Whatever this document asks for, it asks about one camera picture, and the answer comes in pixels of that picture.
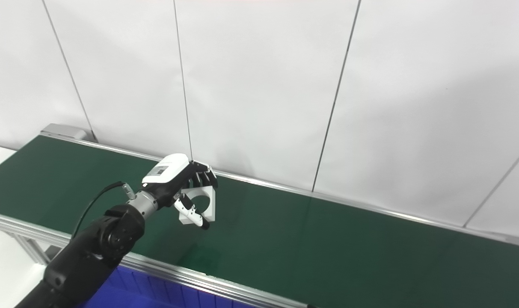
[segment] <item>white wall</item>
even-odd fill
[[[96,138],[190,154],[170,0],[46,0]]]
[[[42,2],[0,1],[0,145],[50,123],[89,130]]]
[[[519,162],[467,227],[519,237]]]
[[[193,157],[312,189],[357,1],[176,4]]]
[[[68,124],[312,189],[357,0],[45,1],[80,99],[43,3],[0,1],[0,145]],[[518,156],[519,0],[361,3],[315,191],[462,225]],[[469,226],[519,236],[519,165]]]
[[[462,225],[519,155],[519,1],[362,2],[316,191]]]

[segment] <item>black cable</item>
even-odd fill
[[[101,197],[101,195],[103,195],[107,191],[110,191],[110,190],[114,189],[115,187],[121,187],[122,185],[124,185],[124,182],[121,182],[121,181],[113,183],[113,184],[109,185],[108,187],[105,187],[104,189],[102,189],[96,195],[96,197],[92,201],[90,201],[89,205],[85,209],[85,212],[81,215],[81,218],[79,219],[79,222],[77,223],[77,226],[75,227],[75,231],[73,232],[73,235],[71,236],[71,239],[75,238],[75,236],[77,235],[77,232],[79,232],[79,228],[80,228],[81,224],[83,223],[83,219],[85,218],[86,213],[89,211],[89,209],[93,206],[94,202],[97,199],[99,199],[99,197]]]

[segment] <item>robotic arm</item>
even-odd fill
[[[142,189],[115,205],[82,230],[46,266],[39,284],[16,308],[72,308],[89,300],[145,231],[145,220],[163,207],[174,207],[206,230],[210,223],[195,210],[183,188],[212,186],[216,175],[207,164],[185,154],[166,156],[143,178]]]

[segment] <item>blue plastic crate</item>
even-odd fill
[[[253,308],[179,283],[117,267],[80,308]]]

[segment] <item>floor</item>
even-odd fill
[[[0,147],[0,164],[14,153]],[[0,308],[13,308],[42,278],[44,266],[33,263],[21,246],[0,231]]]

